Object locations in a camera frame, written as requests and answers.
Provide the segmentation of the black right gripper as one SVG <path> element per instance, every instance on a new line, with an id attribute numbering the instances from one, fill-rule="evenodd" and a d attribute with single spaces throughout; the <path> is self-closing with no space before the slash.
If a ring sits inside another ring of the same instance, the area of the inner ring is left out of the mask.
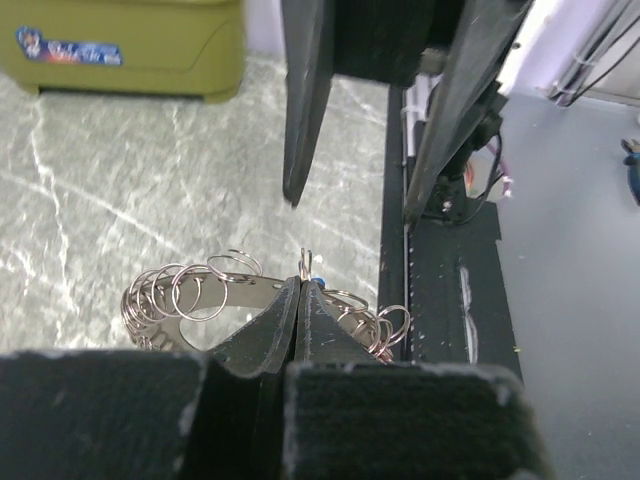
<path id="1" fill-rule="evenodd" d="M 340 0 L 335 40 L 332 1 L 281 6 L 287 62 L 282 189 L 293 206 L 310 173 L 333 73 L 407 88 L 424 50 L 452 43 L 406 194 L 404 221 L 416 224 L 459 148 L 454 139 L 464 115 L 497 77 L 531 3 Z"/>

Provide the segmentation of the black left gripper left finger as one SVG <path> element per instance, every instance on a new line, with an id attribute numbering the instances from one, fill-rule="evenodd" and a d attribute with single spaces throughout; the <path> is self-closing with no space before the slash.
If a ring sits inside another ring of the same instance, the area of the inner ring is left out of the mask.
<path id="1" fill-rule="evenodd" d="M 276 479 L 300 281 L 210 353 L 1 358 L 5 479 Z"/>

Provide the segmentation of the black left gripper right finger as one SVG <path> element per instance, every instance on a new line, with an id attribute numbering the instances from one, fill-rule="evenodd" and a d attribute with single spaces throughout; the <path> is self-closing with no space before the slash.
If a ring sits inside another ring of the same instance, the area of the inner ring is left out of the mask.
<path id="1" fill-rule="evenodd" d="M 338 327 L 304 284 L 284 386 L 282 467 L 289 479 L 551 479 L 518 378 L 494 365 L 331 363 Z"/>

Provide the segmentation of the round metal key organizer disc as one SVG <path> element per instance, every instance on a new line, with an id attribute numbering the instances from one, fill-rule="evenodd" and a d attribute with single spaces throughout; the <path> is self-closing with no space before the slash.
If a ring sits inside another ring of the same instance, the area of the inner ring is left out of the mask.
<path id="1" fill-rule="evenodd" d="M 320 290 L 320 303 L 365 351 L 384 363 L 393 361 L 392 347 L 405 340 L 411 315 L 402 305 L 380 312 L 363 298 L 344 290 L 321 288 L 312 280 L 313 255 L 302 249 L 301 280 Z M 260 262 L 246 252 L 230 249 L 204 264 L 169 263 L 139 274 L 125 289 L 120 314 L 131 342 L 148 351 L 197 351 L 182 327 L 207 323 L 235 308 L 251 309 L 251 320 L 275 300 L 284 287 L 280 279 L 263 275 Z"/>

